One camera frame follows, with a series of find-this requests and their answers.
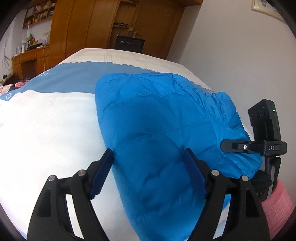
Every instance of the bed sheet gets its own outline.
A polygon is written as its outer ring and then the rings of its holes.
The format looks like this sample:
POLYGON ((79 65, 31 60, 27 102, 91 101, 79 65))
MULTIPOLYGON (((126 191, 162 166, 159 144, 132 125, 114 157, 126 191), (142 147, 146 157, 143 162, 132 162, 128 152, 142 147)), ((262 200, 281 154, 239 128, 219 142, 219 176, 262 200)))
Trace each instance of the bed sheet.
MULTIPOLYGON (((106 150, 94 101, 97 80, 112 72, 151 71, 179 74, 208 88, 176 63, 120 50, 83 49, 24 87, 0 96, 0 155, 5 170, 0 177, 0 203, 24 237, 47 177, 70 177, 106 150)), ((74 232, 83 237, 71 196, 67 202, 74 232)), ((92 204, 111 241, 139 240, 123 210, 112 172, 92 204)), ((217 236, 227 212, 221 214, 217 236)))

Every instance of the bookshelf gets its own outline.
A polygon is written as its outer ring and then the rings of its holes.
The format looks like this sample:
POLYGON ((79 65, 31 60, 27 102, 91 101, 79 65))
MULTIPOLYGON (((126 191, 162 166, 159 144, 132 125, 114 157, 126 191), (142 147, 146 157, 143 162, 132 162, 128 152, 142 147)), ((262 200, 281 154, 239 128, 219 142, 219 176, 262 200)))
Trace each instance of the bookshelf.
POLYGON ((46 0, 27 9, 22 28, 52 19, 56 3, 57 0, 46 0))

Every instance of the picture frame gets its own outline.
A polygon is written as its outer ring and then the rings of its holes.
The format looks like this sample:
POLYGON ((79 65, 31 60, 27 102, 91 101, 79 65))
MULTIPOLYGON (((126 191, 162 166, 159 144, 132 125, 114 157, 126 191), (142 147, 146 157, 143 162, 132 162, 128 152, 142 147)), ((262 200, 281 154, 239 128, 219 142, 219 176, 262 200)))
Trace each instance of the picture frame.
POLYGON ((282 18, 280 13, 271 6, 266 0, 252 0, 252 10, 264 13, 266 15, 269 15, 271 17, 274 17, 284 23, 285 20, 282 18))

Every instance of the blue puffer jacket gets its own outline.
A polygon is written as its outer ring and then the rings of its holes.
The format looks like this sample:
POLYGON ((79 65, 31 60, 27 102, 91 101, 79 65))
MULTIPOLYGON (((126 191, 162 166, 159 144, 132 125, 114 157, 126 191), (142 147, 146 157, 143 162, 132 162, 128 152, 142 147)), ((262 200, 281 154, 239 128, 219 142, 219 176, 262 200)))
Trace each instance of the blue puffer jacket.
POLYGON ((253 177, 261 165, 258 154, 220 149, 224 139, 249 140, 230 97, 182 76, 108 74, 95 101, 123 206, 142 241, 183 241, 201 214, 205 200, 183 163, 186 148, 228 177, 253 177))

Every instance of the pink sleeve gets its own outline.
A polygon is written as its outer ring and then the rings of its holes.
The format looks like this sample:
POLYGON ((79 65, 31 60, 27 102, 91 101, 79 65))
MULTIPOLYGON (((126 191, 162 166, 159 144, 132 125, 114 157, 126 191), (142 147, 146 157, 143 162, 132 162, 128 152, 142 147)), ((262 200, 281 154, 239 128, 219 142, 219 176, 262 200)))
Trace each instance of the pink sleeve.
POLYGON ((294 210, 290 196, 280 179, 278 179, 271 198, 261 204, 266 215, 270 238, 272 239, 282 229, 294 210))

